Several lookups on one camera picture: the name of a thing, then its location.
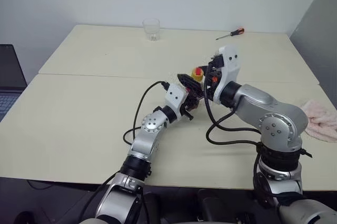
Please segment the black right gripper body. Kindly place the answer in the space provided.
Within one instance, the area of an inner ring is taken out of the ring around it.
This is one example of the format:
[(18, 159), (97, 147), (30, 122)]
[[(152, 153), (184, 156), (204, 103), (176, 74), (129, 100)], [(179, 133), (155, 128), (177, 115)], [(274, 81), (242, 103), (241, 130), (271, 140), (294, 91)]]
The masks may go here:
[(204, 74), (204, 89), (206, 91), (206, 96), (209, 100), (213, 100), (213, 96), (216, 88), (218, 87), (221, 78), (222, 78), (222, 70), (221, 68), (224, 66), (223, 55), (215, 55), (212, 57), (211, 62), (206, 67), (206, 73)]

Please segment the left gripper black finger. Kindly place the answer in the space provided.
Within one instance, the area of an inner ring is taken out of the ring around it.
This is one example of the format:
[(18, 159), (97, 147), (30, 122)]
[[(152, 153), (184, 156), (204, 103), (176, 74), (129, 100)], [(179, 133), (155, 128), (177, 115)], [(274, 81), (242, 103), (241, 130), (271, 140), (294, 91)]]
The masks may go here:
[(178, 80), (180, 83), (186, 87), (188, 90), (193, 92), (202, 92), (202, 87), (200, 82), (193, 79), (191, 76), (187, 74), (178, 74), (177, 75)]

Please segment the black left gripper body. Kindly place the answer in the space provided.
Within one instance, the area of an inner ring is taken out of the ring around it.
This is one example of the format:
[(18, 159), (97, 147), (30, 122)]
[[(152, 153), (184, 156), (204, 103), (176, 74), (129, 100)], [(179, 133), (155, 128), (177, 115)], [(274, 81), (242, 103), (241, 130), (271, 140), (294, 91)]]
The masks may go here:
[(181, 105), (181, 115), (187, 117), (190, 121), (192, 121), (194, 116), (190, 112), (194, 109), (194, 96), (191, 94), (190, 89), (186, 89), (186, 91), (186, 99)]

